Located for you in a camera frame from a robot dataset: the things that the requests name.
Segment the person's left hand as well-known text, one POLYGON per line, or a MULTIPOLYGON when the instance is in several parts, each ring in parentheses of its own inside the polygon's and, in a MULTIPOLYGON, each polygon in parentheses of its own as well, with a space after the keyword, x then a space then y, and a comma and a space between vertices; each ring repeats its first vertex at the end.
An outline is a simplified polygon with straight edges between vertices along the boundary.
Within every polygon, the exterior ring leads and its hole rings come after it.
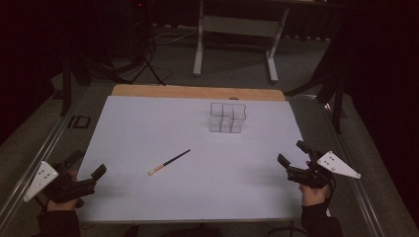
MULTIPOLYGON (((71 177, 72 181, 77 180, 78 172, 76 170, 70 170, 67 174, 71 177)), ((79 199, 72 199, 64 203, 56 203, 53 200, 49 200, 46 205, 47 211, 74 211, 76 209, 79 199)))

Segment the white table mat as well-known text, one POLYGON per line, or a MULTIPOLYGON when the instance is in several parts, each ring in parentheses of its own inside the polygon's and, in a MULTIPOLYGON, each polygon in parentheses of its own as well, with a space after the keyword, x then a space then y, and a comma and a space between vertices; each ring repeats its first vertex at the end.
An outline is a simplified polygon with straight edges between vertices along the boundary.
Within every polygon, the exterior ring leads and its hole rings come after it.
POLYGON ((84 222, 292 219, 300 192, 278 163, 302 167, 287 102, 247 101, 240 133, 210 132, 209 100, 111 96, 78 176, 107 167, 79 212, 84 222), (147 172, 191 151, 157 171, 147 172))

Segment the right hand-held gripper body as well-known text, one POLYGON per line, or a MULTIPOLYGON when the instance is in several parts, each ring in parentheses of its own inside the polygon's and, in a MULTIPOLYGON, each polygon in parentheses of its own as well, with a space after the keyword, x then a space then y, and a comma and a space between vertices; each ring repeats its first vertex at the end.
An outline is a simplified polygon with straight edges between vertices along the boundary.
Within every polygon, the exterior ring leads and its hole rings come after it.
POLYGON ((287 174, 290 181, 309 186, 312 189, 322 189, 331 184, 333 175, 342 175, 360 179, 361 174, 341 160, 332 151, 325 153, 319 151, 307 152, 310 162, 306 169, 293 167, 287 163, 287 174))

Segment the clear acrylic organizer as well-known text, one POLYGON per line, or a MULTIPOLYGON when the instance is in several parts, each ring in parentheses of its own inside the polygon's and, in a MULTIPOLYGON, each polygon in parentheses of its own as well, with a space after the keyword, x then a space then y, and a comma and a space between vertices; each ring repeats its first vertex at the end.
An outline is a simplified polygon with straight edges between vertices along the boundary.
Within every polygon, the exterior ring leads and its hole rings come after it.
POLYGON ((246 121, 246 106, 243 104, 211 103, 209 131, 240 133, 246 121))

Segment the black makeup brush orange handle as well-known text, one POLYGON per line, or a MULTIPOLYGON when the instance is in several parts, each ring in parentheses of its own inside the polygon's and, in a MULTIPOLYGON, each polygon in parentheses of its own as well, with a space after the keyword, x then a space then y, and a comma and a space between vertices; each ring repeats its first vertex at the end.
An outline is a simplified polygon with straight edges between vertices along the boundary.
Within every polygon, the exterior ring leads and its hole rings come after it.
POLYGON ((159 166, 157 166, 157 167, 153 168, 152 170, 148 171, 148 172, 147 172, 147 175, 149 175, 149 176, 153 175, 153 174, 154 174, 154 173, 156 173, 157 171, 159 171, 159 170, 161 170, 162 168, 164 168, 164 167, 168 166, 169 164, 171 164, 172 162, 174 162, 174 161, 176 161, 177 159, 181 158, 182 156, 184 156, 184 155, 188 154, 190 151, 191 151, 191 149, 188 149, 188 150, 184 151, 183 153, 181 153, 181 154, 179 154, 179 155, 177 155, 177 156, 173 157, 172 159, 170 159, 170 160, 168 160, 168 161, 164 162, 163 164, 160 164, 159 166))

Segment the metal floor rail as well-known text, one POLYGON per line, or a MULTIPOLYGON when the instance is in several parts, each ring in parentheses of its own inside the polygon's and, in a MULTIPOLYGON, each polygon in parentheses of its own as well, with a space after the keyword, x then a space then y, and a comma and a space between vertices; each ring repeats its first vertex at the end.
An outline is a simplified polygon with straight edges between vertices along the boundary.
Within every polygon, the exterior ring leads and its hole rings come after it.
POLYGON ((340 125, 338 132, 332 124, 333 110, 329 104, 317 104, 316 108, 322 115, 323 125, 318 131, 321 137, 316 140, 323 150, 332 150, 353 169, 362 174, 361 179, 344 178, 337 176, 337 188, 331 204, 331 213, 341 221, 345 237, 385 237, 377 209, 368 194, 364 181, 370 176, 359 162, 364 160, 363 153, 350 142, 345 130, 345 121, 340 125))
POLYGON ((42 161, 47 161, 81 96, 63 116, 61 103, 47 100, 0 146, 0 232, 15 218, 42 161))

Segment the black tripod stand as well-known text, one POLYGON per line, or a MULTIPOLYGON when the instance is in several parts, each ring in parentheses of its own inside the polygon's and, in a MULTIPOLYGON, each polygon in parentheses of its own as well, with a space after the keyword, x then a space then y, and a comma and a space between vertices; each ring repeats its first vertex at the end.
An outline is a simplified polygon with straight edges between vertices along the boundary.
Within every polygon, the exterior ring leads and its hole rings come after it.
POLYGON ((342 112, 343 93, 346 77, 345 54, 348 47, 348 36, 340 30, 330 42, 320 62, 314 70, 309 82, 284 92, 287 97, 293 97, 317 85, 322 85, 315 97, 319 104, 326 105, 332 97, 332 124, 337 133, 341 132, 340 116, 342 112))

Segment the person's right hand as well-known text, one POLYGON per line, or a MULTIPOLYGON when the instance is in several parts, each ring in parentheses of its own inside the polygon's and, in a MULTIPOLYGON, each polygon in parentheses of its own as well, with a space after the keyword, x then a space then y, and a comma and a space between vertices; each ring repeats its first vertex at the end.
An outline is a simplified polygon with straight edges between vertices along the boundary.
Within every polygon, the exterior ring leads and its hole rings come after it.
POLYGON ((313 189, 309 186, 300 185, 299 190, 301 191, 301 205, 312 206, 323 202, 330 197, 330 187, 325 186, 321 189, 313 189))

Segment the white metal desk frame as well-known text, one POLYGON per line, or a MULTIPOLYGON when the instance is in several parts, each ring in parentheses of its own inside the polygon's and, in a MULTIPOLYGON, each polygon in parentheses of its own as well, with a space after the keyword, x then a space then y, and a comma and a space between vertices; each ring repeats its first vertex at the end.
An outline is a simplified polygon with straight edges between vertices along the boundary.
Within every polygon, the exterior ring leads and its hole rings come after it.
POLYGON ((271 38, 272 47, 265 52, 266 62, 272 83, 279 81, 277 67, 275 63, 275 53, 282 36, 283 29, 290 9, 285 8, 281 11, 278 21, 251 20, 231 17, 221 17, 206 15, 205 0, 200 0, 199 19, 198 19, 198 43, 193 69, 194 76, 202 74, 203 55, 204 55, 204 32, 234 34, 253 37, 271 38))

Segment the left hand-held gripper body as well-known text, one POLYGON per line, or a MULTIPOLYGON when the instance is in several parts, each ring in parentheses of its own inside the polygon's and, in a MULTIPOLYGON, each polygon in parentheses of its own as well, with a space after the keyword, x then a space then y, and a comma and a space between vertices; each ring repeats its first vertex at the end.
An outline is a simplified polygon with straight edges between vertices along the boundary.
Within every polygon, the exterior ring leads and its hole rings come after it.
POLYGON ((97 183, 97 172, 93 172, 90 179, 74 181, 68 174, 73 165, 73 161, 63 161, 53 165, 41 161, 23 200, 29 201, 38 193, 43 193, 56 203, 65 203, 93 194, 97 183))

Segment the black rectangular floor frame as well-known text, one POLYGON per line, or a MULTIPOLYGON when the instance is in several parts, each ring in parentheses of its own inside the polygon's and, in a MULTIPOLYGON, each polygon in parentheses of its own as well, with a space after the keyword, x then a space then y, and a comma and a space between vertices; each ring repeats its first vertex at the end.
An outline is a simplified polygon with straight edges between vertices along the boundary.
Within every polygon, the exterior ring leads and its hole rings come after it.
POLYGON ((76 129, 85 129, 88 128, 91 123, 90 117, 84 116, 72 116, 69 123, 67 124, 68 128, 76 128, 76 129))

